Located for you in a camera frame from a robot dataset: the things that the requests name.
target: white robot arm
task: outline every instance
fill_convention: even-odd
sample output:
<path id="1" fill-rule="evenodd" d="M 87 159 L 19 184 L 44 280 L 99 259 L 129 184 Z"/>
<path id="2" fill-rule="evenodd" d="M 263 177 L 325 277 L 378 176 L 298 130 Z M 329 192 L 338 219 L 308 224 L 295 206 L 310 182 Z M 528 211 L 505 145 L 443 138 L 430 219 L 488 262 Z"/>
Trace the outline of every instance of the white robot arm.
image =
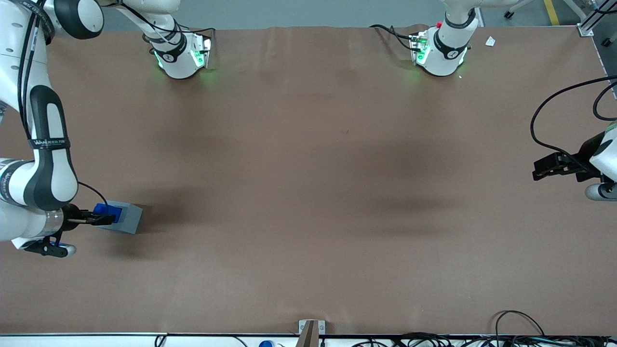
<path id="1" fill-rule="evenodd" d="M 475 7 L 505 7 L 518 0 L 440 0 L 445 20 L 412 38 L 413 61 L 435 76 L 448 76 L 463 63 L 467 45 L 478 27 Z"/>
<path id="2" fill-rule="evenodd" d="M 22 116 L 34 154 L 33 161 L 0 158 L 0 241 L 65 257 L 75 247 L 60 243 L 62 231 L 93 221 L 70 204 L 78 182 L 62 103 L 49 82 L 46 44 L 55 32 L 83 40 L 102 28 L 95 0 L 0 0 L 0 108 Z"/>
<path id="3" fill-rule="evenodd" d="M 206 66 L 210 40 L 182 29 L 171 16 L 180 0 L 111 0 L 105 7 L 115 7 L 144 32 L 169 77 L 187 78 Z"/>
<path id="4" fill-rule="evenodd" d="M 169 76 L 186 78 L 205 66 L 210 41 L 181 30 L 170 15 L 180 0 L 111 3 L 142 29 Z M 85 40 L 103 24 L 96 0 L 0 0 L 0 121 L 8 107 L 17 110 L 34 152 L 33 161 L 0 158 L 0 241 L 18 249 L 69 256 L 75 247 L 60 243 L 63 231 L 114 222 L 70 204 L 78 181 L 62 103 L 47 73 L 46 44 L 56 32 Z"/>

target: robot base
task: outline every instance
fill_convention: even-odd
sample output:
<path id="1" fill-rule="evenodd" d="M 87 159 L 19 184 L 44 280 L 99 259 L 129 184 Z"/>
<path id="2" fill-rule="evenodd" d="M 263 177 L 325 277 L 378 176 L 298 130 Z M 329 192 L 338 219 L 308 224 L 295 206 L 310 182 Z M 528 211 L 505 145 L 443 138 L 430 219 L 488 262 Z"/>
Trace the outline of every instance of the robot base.
<path id="1" fill-rule="evenodd" d="M 207 69 L 212 47 L 210 38 L 204 38 L 195 33 L 184 33 L 184 36 L 186 36 L 188 45 L 175 61 L 173 61 L 173 56 L 168 56 L 168 54 L 160 56 L 156 51 L 153 52 L 159 62 L 159 67 L 169 77 L 179 80 L 193 76 L 201 68 Z"/>
<path id="2" fill-rule="evenodd" d="M 420 50 L 419 52 L 412 51 L 412 61 L 415 65 L 422 66 L 431 75 L 448 76 L 453 74 L 457 67 L 463 63 L 467 48 L 462 53 L 457 53 L 454 59 L 446 59 L 444 54 L 435 47 L 434 36 L 436 31 L 437 27 L 431 27 L 409 37 L 411 47 Z"/>

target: brown table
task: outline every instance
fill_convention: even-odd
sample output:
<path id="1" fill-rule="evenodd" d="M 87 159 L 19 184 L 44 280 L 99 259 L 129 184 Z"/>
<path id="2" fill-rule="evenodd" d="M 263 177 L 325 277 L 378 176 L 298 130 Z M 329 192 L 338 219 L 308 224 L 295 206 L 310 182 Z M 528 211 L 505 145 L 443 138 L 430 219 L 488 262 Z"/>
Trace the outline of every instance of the brown table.
<path id="1" fill-rule="evenodd" d="M 437 78 L 373 29 L 221 31 L 213 69 L 178 81 L 140 33 L 55 40 L 79 178 L 146 213 L 135 236 L 67 233 L 70 259 L 1 244 L 1 331 L 286 332 L 314 317 L 336 333 L 487 333 L 518 309 L 547 333 L 613 333 L 617 205 L 574 177 L 531 179 L 550 151 L 529 120 L 603 76 L 593 42 L 572 27 L 472 41 Z M 606 127 L 591 113 L 604 86 L 551 103 L 538 135 L 576 152 Z M 14 113 L 0 148 L 31 157 Z M 534 333 L 514 317 L 502 330 Z"/>

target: gray block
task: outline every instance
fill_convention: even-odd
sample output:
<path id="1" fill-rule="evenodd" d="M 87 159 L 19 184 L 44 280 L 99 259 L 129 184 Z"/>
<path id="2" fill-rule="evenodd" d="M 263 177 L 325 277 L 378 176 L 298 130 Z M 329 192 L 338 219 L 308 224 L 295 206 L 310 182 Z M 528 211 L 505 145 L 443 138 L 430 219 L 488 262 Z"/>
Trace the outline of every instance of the gray block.
<path id="1" fill-rule="evenodd" d="M 108 200 L 107 203 L 110 206 L 114 206 L 122 209 L 120 218 L 117 223 L 112 225 L 97 225 L 97 228 L 111 230 L 113 232 L 121 232 L 127 234 L 137 233 L 137 227 L 139 226 L 139 220 L 141 219 L 141 213 L 143 210 L 133 204 L 123 203 L 121 201 Z"/>

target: yellow floor stripe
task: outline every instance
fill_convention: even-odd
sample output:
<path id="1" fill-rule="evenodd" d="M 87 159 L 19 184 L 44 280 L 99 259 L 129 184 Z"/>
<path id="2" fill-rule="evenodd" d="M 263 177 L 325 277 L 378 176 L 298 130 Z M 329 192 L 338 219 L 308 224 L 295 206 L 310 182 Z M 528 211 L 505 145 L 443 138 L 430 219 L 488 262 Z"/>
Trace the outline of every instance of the yellow floor stripe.
<path id="1" fill-rule="evenodd" d="M 557 12 L 555 12 L 555 6 L 553 6 L 552 0 L 544 0 L 544 6 L 549 13 L 550 23 L 552 25 L 559 25 L 559 18 L 557 18 Z"/>

